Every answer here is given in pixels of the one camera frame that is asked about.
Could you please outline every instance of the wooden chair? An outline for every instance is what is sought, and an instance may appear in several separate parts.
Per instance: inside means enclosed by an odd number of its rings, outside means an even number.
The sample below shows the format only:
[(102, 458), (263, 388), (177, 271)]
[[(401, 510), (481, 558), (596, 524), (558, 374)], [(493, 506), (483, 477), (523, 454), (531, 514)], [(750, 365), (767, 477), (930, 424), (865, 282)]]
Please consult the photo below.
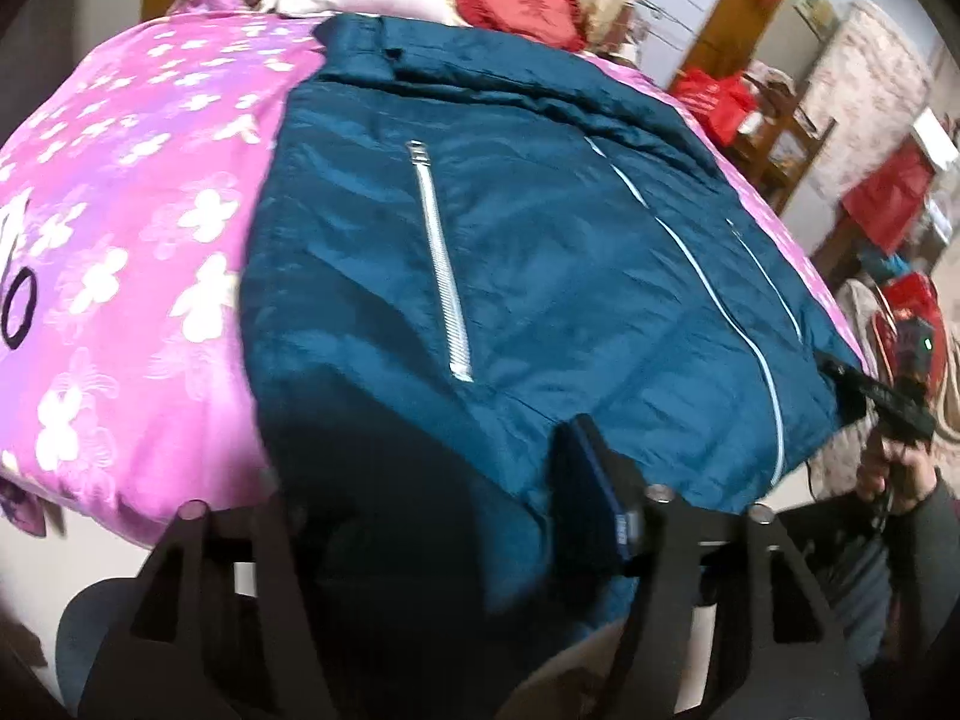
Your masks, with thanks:
[[(803, 124), (797, 121), (797, 112), (800, 109), (800, 101), (806, 94), (808, 84), (800, 84), (795, 95), (777, 95), (761, 86), (755, 81), (751, 81), (761, 93), (767, 98), (769, 103), (776, 111), (776, 117), (770, 121), (765, 119), (764, 124), (760, 126), (760, 136), (750, 138), (746, 135), (738, 134), (731, 146), (726, 149), (726, 156), (733, 162), (738, 170), (750, 184), (757, 189), (760, 196), (763, 197), (773, 208), (776, 215), (782, 215), (784, 209), (793, 196), (797, 185), (803, 181), (803, 177), (809, 172), (810, 166), (820, 155), (827, 140), (836, 127), (836, 120), (831, 119), (823, 135), (810, 135)], [(800, 149), (803, 151), (803, 159), (792, 165), (779, 165), (771, 158), (771, 152), (776, 141), (782, 134), (789, 133), (793, 136)]]

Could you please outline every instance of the pink bedspread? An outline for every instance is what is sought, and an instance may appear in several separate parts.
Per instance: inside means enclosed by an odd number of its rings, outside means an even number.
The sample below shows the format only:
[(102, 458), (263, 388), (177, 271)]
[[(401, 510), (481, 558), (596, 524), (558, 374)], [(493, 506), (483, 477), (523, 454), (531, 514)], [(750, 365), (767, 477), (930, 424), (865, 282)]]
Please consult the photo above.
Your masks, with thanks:
[[(0, 203), (28, 201), (3, 288), (20, 269), (37, 284), (35, 306), (28, 278), (11, 303), (10, 334), (29, 325), (21, 346), (0, 341), (0, 475), (141, 543), (185, 500), (261, 497), (235, 293), (286, 95), (322, 63), (316, 23), (191, 13), (138, 26), (91, 52), (0, 149)], [(717, 157), (858, 351), (784, 225)]]

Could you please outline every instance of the person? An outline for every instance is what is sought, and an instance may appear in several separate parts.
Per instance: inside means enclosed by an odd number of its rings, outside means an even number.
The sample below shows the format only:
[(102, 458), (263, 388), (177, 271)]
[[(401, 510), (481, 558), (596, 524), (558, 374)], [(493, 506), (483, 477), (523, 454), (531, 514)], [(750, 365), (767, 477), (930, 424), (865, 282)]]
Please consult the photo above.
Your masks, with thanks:
[[(888, 485), (890, 517), (876, 533), (871, 519)], [(875, 431), (852, 493), (782, 512), (781, 521), (843, 627), (872, 718), (935, 701), (938, 674), (960, 664), (960, 519), (930, 451)]]

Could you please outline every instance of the red heart-shaped pillow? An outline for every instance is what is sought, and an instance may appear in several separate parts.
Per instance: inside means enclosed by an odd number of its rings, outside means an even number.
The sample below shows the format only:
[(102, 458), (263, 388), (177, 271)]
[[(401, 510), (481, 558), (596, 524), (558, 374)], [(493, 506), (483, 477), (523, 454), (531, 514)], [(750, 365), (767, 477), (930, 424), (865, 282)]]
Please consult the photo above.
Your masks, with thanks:
[(457, 0), (457, 10), (473, 26), (536, 40), (579, 52), (587, 45), (577, 0)]

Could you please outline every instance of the picture on wall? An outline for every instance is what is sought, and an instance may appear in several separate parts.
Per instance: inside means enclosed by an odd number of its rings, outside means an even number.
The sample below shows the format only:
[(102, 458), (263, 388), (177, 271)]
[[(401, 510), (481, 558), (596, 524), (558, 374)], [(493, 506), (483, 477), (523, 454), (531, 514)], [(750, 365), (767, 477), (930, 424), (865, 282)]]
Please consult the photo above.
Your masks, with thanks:
[(821, 42), (827, 42), (839, 25), (830, 0), (798, 0), (795, 8)]

